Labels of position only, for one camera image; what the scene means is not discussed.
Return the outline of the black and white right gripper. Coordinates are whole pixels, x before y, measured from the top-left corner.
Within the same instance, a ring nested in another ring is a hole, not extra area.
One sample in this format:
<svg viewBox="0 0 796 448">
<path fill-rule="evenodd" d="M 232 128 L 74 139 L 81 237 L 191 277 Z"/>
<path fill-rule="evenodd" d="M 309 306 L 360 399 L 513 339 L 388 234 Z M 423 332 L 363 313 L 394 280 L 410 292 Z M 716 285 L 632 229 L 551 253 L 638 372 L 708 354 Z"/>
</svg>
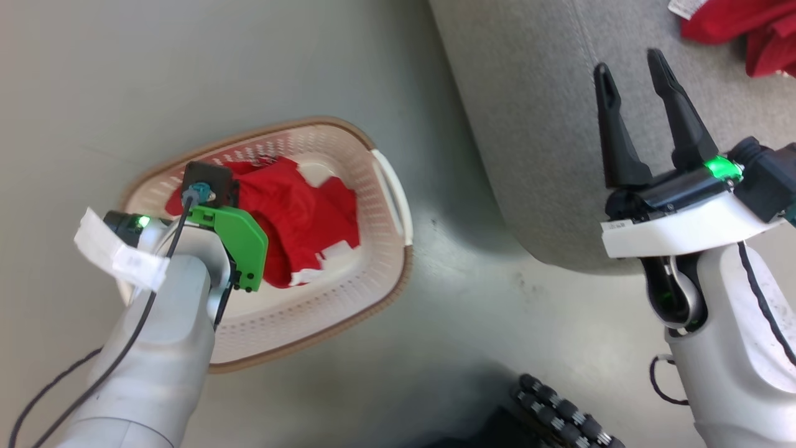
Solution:
<svg viewBox="0 0 796 448">
<path fill-rule="evenodd" d="M 764 222 L 734 195 L 743 168 L 723 156 L 697 109 L 660 49 L 646 60 L 657 96 L 663 101 L 673 139 L 671 159 L 679 173 L 642 193 L 633 217 L 601 224 L 609 258 L 673 257 L 735 244 L 784 224 Z M 653 181 L 621 114 L 622 99 L 606 63 L 593 72 L 603 173 L 609 189 L 637 189 Z"/>
</svg>

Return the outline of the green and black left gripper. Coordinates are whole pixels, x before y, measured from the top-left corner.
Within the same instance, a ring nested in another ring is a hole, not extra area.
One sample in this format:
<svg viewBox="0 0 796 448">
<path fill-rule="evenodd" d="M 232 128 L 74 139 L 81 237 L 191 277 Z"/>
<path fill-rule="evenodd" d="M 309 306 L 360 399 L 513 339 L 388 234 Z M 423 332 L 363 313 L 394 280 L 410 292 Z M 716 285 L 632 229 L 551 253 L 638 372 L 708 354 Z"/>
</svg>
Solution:
<svg viewBox="0 0 796 448">
<path fill-rule="evenodd" d="M 112 210 L 104 223 L 129 246 L 147 253 L 166 253 L 178 218 L 157 218 Z M 256 292 L 261 288 L 268 238 L 250 213 L 234 207 L 192 207 L 177 246 L 195 248 L 220 269 L 215 278 L 221 287 Z"/>
</svg>

